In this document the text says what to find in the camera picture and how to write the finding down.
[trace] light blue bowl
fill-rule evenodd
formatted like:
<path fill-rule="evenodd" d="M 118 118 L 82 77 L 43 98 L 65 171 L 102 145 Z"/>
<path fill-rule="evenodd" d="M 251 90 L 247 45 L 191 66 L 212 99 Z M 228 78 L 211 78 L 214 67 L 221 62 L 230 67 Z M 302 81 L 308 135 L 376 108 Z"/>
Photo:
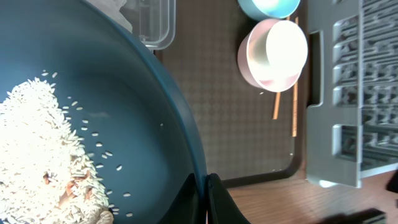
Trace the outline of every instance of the light blue bowl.
<path fill-rule="evenodd" d="M 290 16 L 300 4 L 300 0 L 238 0 L 246 15 L 256 21 L 270 17 L 282 19 Z"/>

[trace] wooden table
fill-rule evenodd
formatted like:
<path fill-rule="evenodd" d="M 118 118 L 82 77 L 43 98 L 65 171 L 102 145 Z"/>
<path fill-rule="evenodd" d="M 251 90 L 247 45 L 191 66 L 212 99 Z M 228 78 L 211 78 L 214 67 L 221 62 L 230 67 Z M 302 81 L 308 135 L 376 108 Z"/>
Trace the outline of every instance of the wooden table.
<path fill-rule="evenodd" d="M 339 213 L 351 214 L 369 208 L 386 212 L 388 223 L 398 223 L 398 194 L 385 190 L 393 174 L 366 178 L 361 189 L 341 185 L 323 189 L 305 180 L 302 167 L 289 179 L 229 189 L 229 193 L 253 224 L 320 223 Z"/>

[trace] dish rack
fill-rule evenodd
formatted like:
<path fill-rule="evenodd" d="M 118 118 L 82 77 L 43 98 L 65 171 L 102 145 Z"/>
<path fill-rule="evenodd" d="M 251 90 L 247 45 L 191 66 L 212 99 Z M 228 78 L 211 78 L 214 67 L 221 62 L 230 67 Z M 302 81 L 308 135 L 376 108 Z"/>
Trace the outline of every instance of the dish rack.
<path fill-rule="evenodd" d="M 307 110 L 307 177 L 360 187 L 398 168 L 398 0 L 308 5 L 320 102 Z"/>

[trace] large dark blue bowl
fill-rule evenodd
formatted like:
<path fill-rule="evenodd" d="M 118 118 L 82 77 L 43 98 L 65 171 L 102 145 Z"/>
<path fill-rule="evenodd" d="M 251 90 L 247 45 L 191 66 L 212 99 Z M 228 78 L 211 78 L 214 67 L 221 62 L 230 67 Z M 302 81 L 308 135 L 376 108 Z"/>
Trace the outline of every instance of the large dark blue bowl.
<path fill-rule="evenodd" d="M 72 128 L 104 164 L 99 176 L 113 190 L 109 202 L 120 208 L 115 223 L 159 222 L 191 173 L 203 202 L 206 166 L 195 120 L 139 40 L 85 2 L 1 1 L 0 98 L 28 78 L 43 79 L 43 70 L 58 72 L 45 78 L 57 84 L 61 106 L 77 100 L 84 108 L 70 110 Z M 95 147 L 98 141 L 103 147 Z M 103 159 L 104 151 L 113 157 Z"/>

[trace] rice pile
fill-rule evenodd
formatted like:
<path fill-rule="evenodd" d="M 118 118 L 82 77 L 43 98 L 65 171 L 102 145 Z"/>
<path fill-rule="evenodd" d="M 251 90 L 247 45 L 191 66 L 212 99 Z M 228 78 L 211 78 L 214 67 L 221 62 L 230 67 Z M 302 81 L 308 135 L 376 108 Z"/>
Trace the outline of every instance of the rice pile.
<path fill-rule="evenodd" d="M 35 78 L 15 86 L 0 104 L 0 219 L 112 223 L 105 187 L 54 91 Z M 61 204 L 67 186 L 72 197 Z"/>

